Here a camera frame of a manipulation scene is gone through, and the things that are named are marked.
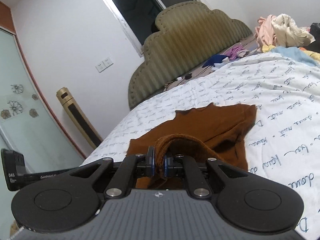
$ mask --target round black disc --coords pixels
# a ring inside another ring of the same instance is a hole
[[[217,208],[237,227],[276,233],[294,229],[304,205],[299,194],[289,187],[249,176],[230,180],[219,194]]]
[[[86,223],[99,205],[96,192],[82,178],[57,176],[21,189],[11,210],[18,224],[37,232],[57,233]]]

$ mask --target white bedsheet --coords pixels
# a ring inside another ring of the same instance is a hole
[[[249,171],[296,190],[305,210],[296,230],[320,236],[320,70],[277,53],[229,63],[216,72],[159,94],[137,106],[84,164],[123,160],[131,138],[175,117],[175,110],[255,104],[255,126],[245,137]]]

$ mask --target flower decal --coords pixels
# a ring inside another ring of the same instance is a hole
[[[37,113],[37,111],[35,109],[30,109],[29,114],[31,117],[35,118],[37,116],[39,116],[39,114]]]
[[[11,89],[15,94],[21,94],[24,90],[22,85],[11,85]]]
[[[7,110],[7,109],[2,110],[2,111],[1,111],[1,117],[2,117],[3,119],[8,119],[8,118],[10,118],[10,117],[11,117],[11,114],[10,114],[9,110]]]
[[[23,112],[22,105],[17,101],[9,101],[9,108],[12,110],[13,116],[14,114],[21,114]]]
[[[33,100],[38,100],[39,97],[38,97],[36,94],[33,94],[33,95],[32,95],[32,99],[33,99]]]

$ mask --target orange wood trim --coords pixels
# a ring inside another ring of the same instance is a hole
[[[0,25],[7,30],[16,33],[13,25],[11,9],[0,1]]]
[[[36,82],[36,80],[35,80],[32,72],[31,72],[31,69],[30,69],[30,67],[29,67],[29,65],[28,65],[28,63],[27,63],[27,60],[26,60],[26,58],[25,58],[25,56],[24,56],[24,54],[23,54],[23,51],[22,51],[22,49],[21,49],[21,45],[20,45],[20,43],[19,43],[19,40],[18,40],[17,35],[16,35],[16,39],[17,39],[17,44],[18,44],[20,53],[21,53],[21,55],[22,55],[22,59],[23,59],[23,61],[24,61],[24,64],[26,65],[27,71],[28,71],[28,73],[29,73],[29,75],[30,75],[30,77],[31,77],[31,79],[32,79],[32,81],[33,81],[33,83],[34,83],[34,85],[35,85],[35,87],[36,87],[39,95],[41,96],[43,102],[45,103],[45,105],[46,105],[46,107],[48,108],[48,110],[49,110],[50,114],[52,115],[52,117],[55,119],[56,123],[59,125],[60,129],[64,132],[64,134],[67,136],[67,138],[70,140],[70,142],[71,142],[71,143],[73,144],[73,146],[76,148],[76,150],[80,153],[80,155],[81,155],[84,159],[86,159],[85,154],[84,154],[84,153],[82,152],[82,150],[77,146],[77,144],[75,143],[75,141],[68,135],[67,131],[66,131],[65,128],[62,126],[61,122],[58,120],[57,116],[54,114],[54,112],[53,112],[52,109],[50,108],[47,100],[45,99],[44,95],[42,94],[41,90],[39,89],[39,86],[38,86],[38,84],[37,84],[37,82]]]

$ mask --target gray ridged plate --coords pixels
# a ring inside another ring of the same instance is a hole
[[[294,230],[273,236],[251,235],[231,227],[208,201],[184,190],[133,189],[123,199],[108,200],[85,225],[58,234],[21,229],[14,240],[302,240]]]

